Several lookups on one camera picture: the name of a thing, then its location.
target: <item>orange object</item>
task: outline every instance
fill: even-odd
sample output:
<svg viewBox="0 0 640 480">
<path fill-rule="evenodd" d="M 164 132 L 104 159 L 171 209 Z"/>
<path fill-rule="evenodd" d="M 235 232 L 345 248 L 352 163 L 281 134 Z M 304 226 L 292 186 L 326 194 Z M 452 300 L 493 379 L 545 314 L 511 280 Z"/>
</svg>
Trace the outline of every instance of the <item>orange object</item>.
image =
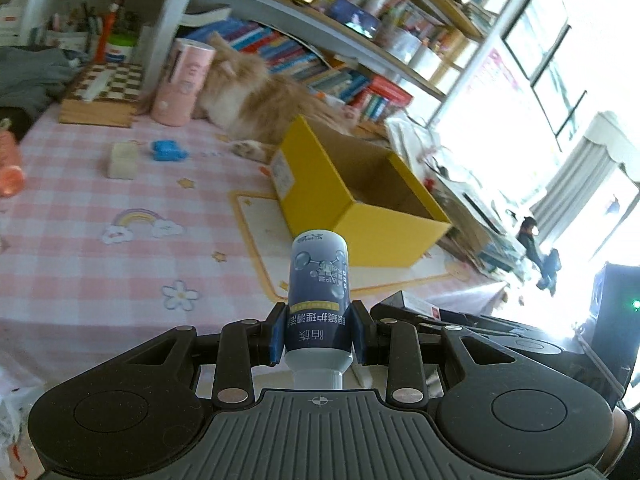
<svg viewBox="0 0 640 480">
<path fill-rule="evenodd" d="M 9 121 L 0 122 L 0 197 L 9 198 L 22 191 L 24 171 L 22 157 L 14 134 L 7 128 Z"/>
<path fill-rule="evenodd" d="M 95 51 L 94 61 L 96 63 L 104 63 L 104 53 L 107 50 L 107 42 L 109 41 L 111 29 L 113 29 L 113 24 L 116 22 L 116 18 L 118 17 L 119 8 L 120 6 L 118 4 L 111 4 L 111 7 L 109 7 L 109 13 L 105 17 L 104 23 L 102 24 L 102 35 L 100 36 L 100 41 L 98 42 L 98 48 Z"/>
</svg>

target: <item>cat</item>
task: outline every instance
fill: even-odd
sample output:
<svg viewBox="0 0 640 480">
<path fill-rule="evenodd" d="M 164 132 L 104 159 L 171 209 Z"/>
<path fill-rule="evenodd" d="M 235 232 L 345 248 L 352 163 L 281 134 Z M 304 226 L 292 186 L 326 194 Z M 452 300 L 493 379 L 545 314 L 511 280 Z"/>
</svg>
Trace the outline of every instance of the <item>cat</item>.
<svg viewBox="0 0 640 480">
<path fill-rule="evenodd" d="M 344 134 L 355 126 L 348 111 L 329 106 L 287 76 L 271 74 L 258 55 L 237 52 L 218 33 L 208 43 L 216 55 L 192 117 L 224 130 L 236 155 L 268 163 L 299 114 Z"/>
</svg>

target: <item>plastic bag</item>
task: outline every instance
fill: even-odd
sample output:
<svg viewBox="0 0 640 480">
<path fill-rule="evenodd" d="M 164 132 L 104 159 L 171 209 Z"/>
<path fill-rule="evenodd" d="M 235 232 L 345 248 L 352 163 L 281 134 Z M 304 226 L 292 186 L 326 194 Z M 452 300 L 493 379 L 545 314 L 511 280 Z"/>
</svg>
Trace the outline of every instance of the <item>plastic bag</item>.
<svg viewBox="0 0 640 480">
<path fill-rule="evenodd" d="M 6 480 L 35 478 L 30 475 L 30 468 L 23 463 L 22 457 L 25 453 L 20 453 L 20 448 L 33 451 L 24 430 L 27 426 L 29 411 L 43 392 L 42 386 L 31 386 L 14 388 L 0 396 L 0 478 L 2 476 Z M 35 463 L 35 469 L 42 467 L 37 457 L 34 456 L 32 462 Z"/>
</svg>

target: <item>metal rivet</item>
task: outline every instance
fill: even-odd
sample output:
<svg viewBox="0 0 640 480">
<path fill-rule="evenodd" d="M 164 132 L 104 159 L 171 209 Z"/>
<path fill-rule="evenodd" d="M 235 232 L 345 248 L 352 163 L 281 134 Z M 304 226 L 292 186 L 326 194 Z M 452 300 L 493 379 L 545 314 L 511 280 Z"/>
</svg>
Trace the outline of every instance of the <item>metal rivet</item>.
<svg viewBox="0 0 640 480">
<path fill-rule="evenodd" d="M 249 394 L 242 388 L 226 388 L 218 392 L 218 400 L 227 404 L 237 404 L 249 398 Z"/>
<path fill-rule="evenodd" d="M 422 392 L 415 388 L 398 388 L 391 396 L 394 400 L 403 404 L 415 404 L 424 399 Z"/>
</svg>

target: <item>white eraser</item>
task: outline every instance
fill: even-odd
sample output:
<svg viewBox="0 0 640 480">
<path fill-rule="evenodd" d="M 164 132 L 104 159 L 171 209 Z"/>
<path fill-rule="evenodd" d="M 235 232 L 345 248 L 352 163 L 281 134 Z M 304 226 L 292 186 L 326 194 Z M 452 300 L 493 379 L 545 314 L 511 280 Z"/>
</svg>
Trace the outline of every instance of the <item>white eraser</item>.
<svg viewBox="0 0 640 480">
<path fill-rule="evenodd" d="M 134 180 L 138 174 L 138 145 L 135 142 L 114 142 L 109 157 L 109 178 Z"/>
</svg>

